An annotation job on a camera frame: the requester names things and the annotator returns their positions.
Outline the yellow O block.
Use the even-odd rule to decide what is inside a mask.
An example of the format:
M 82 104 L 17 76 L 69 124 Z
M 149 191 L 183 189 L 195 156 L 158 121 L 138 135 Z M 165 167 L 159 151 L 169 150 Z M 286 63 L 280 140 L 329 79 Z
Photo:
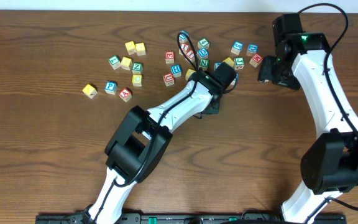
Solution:
M 185 74 L 185 80 L 189 80 L 191 75 L 194 74 L 195 72 L 196 72 L 195 70 L 189 68 Z

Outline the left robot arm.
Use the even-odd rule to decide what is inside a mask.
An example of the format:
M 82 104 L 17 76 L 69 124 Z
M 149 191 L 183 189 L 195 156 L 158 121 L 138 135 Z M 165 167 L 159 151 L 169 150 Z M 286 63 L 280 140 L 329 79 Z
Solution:
M 236 73 L 217 69 L 213 73 L 197 71 L 175 96 L 159 106 L 143 110 L 133 107 L 104 150 L 106 179 L 98 199 L 83 214 L 83 223 L 115 223 L 135 184 L 155 169 L 173 137 L 187 119 L 213 107 Z

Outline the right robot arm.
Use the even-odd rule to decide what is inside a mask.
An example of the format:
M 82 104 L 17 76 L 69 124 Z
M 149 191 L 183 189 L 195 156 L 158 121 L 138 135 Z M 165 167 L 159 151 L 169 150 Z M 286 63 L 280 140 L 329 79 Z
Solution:
M 358 116 L 337 78 L 333 48 L 322 33 L 275 34 L 274 56 L 263 59 L 258 80 L 302 89 L 316 141 L 301 158 L 301 184 L 281 205 L 290 223 L 313 223 L 330 202 L 358 186 Z

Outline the yellow block cluster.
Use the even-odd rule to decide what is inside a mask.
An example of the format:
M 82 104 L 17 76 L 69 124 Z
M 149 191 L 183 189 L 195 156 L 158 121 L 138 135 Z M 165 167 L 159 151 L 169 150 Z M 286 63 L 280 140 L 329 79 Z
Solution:
M 228 65 L 231 66 L 231 67 L 234 67 L 234 66 L 235 66 L 235 62 L 234 62 L 233 59 L 230 58 L 230 57 L 224 59 L 223 62 L 226 63 L 226 64 L 228 64 Z

